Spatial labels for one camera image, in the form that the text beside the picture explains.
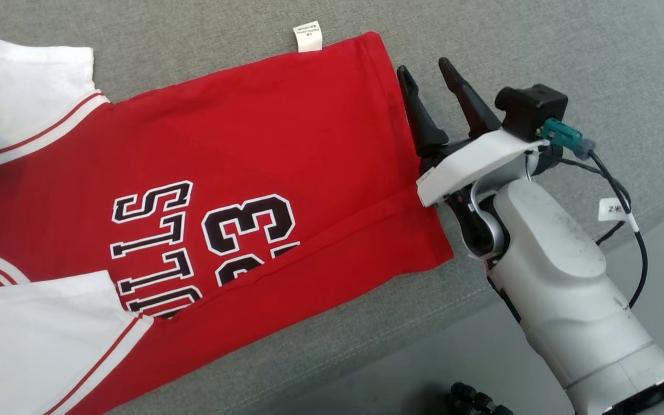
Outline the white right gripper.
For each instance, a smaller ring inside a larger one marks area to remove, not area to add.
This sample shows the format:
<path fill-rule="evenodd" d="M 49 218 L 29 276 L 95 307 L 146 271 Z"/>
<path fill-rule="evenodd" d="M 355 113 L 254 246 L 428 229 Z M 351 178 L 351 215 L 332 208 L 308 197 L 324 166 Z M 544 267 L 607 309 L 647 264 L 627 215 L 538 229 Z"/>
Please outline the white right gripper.
<path fill-rule="evenodd" d="M 448 58 L 439 58 L 438 66 L 446 86 L 458 99 L 469 126 L 469 139 L 474 141 L 451 153 L 417 179 L 417 196 L 424 207 L 440 202 L 446 195 L 541 145 L 539 139 L 527 142 L 501 129 L 501 120 Z M 419 87 L 409 69 L 398 66 L 396 76 L 416 153 L 421 158 L 434 157 L 450 143 L 450 139 L 436 126 L 424 107 Z"/>

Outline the red and white number jersey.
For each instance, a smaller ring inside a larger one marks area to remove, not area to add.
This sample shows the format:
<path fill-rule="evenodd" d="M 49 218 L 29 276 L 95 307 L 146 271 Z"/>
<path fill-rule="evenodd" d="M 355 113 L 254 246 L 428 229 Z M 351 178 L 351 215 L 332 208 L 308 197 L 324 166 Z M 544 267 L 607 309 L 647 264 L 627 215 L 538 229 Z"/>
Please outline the red and white number jersey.
<path fill-rule="evenodd" d="M 0 415 L 103 415 L 453 258 L 376 32 L 113 103 L 0 40 Z"/>

